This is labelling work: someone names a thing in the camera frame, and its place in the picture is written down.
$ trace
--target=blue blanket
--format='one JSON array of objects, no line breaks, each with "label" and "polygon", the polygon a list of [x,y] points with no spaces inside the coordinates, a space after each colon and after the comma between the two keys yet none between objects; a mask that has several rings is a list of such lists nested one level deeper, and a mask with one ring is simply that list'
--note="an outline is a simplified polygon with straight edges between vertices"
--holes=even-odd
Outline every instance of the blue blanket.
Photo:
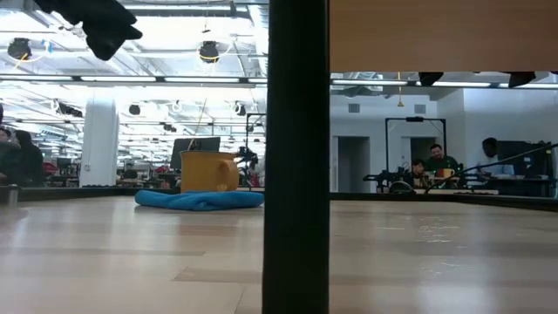
[{"label": "blue blanket", "polygon": [[256,208],[263,204],[263,195],[253,192],[187,192],[179,195],[141,190],[136,202],[157,208],[214,211],[235,208]]}]

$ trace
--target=wooden floor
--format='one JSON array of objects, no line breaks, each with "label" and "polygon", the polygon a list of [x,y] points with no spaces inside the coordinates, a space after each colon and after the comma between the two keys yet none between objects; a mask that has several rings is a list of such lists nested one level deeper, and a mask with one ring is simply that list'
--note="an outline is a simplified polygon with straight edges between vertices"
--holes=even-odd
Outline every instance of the wooden floor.
[{"label": "wooden floor", "polygon": [[[0,209],[0,313],[256,314],[262,209]],[[558,215],[334,202],[331,313],[558,313]]]}]

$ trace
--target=green shirt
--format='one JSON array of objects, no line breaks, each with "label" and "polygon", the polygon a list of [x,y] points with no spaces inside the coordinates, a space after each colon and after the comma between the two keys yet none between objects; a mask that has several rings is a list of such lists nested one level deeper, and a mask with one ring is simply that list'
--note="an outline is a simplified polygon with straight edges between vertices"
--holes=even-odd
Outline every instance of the green shirt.
[{"label": "green shirt", "polygon": [[426,161],[426,171],[437,171],[438,169],[453,169],[458,171],[459,165],[457,161],[450,156],[444,156],[442,159],[429,158]]}]

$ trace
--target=doorway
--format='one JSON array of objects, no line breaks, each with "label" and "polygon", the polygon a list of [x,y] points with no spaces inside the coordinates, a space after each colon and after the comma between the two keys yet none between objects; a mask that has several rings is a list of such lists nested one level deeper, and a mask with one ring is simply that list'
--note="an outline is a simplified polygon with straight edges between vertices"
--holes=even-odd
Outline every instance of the doorway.
[{"label": "doorway", "polygon": [[436,144],[436,138],[411,138],[411,160],[421,159],[426,161],[430,158],[430,147]]},{"label": "doorway", "polygon": [[370,183],[363,181],[370,174],[370,138],[337,138],[337,191],[340,193],[370,193]]}]

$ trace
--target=white column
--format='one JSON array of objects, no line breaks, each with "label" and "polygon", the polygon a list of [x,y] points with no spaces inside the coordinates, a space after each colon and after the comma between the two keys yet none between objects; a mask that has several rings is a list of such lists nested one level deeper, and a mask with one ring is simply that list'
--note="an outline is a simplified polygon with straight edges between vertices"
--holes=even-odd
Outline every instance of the white column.
[{"label": "white column", "polygon": [[85,107],[79,186],[116,184],[119,113],[110,88],[94,88]]}]

